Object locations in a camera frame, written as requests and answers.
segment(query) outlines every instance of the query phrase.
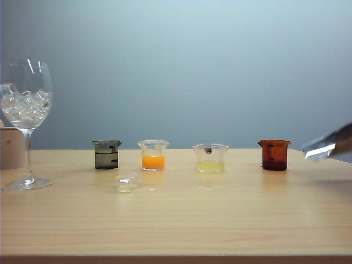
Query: dark liquid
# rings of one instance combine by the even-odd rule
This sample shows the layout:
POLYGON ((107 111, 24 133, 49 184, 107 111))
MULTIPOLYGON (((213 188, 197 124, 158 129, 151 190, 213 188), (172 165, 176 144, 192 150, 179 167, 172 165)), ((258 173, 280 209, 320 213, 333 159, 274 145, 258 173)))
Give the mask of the dark liquid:
POLYGON ((263 169, 269 171, 286 171, 287 162, 283 161, 263 161, 263 169))
POLYGON ((95 153, 96 169, 116 169, 119 167, 118 153, 95 153))

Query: wine glass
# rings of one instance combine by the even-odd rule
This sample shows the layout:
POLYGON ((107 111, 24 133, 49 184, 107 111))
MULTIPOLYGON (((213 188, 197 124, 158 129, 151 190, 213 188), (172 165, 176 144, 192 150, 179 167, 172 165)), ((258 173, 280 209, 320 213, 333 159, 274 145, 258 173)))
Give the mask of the wine glass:
POLYGON ((32 132, 48 116, 52 104, 52 85, 49 68, 37 59, 20 59, 3 64, 1 76, 1 110, 4 116, 24 136, 25 167, 23 177, 4 187, 4 190, 22 191, 44 187, 49 179, 35 177, 30 164, 32 132))

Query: glass stem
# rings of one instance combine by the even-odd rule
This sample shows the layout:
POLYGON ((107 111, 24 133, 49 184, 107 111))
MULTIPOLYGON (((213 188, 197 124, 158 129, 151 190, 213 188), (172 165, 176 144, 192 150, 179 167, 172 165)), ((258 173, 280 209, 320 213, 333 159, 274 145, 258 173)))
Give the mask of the glass stem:
POLYGON ((24 138, 24 155, 25 155, 25 167, 23 170, 23 179, 27 183, 34 182, 34 175, 31 169, 30 152, 31 152, 31 135, 33 129, 20 129, 24 138))

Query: glass beaker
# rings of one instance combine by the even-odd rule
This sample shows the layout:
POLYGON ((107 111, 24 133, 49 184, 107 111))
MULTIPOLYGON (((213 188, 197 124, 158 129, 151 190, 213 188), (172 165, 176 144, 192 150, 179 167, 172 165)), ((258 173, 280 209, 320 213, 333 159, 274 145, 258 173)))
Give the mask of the glass beaker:
POLYGON ((120 140, 95 140, 92 142, 95 152, 96 169, 116 169, 119 167, 120 140))
POLYGON ((199 172, 222 172, 225 169, 224 154, 229 147, 222 144, 198 144, 193 146, 199 172))
POLYGON ((258 142, 263 148, 263 169, 269 171, 285 171, 287 169, 287 148, 290 141, 283 139, 263 139, 258 142))
POLYGON ((142 169, 158 171, 165 167, 163 150, 169 145, 166 140, 142 140, 138 146, 142 149, 142 169))

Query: brown beaker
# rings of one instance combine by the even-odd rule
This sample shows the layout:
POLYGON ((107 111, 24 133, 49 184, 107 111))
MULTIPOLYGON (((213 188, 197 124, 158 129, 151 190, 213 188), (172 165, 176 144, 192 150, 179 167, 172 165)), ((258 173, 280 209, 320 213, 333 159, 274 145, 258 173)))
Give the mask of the brown beaker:
POLYGON ((263 139, 258 142, 263 148, 263 169, 285 171, 287 169, 287 148, 290 141, 283 139, 263 139))

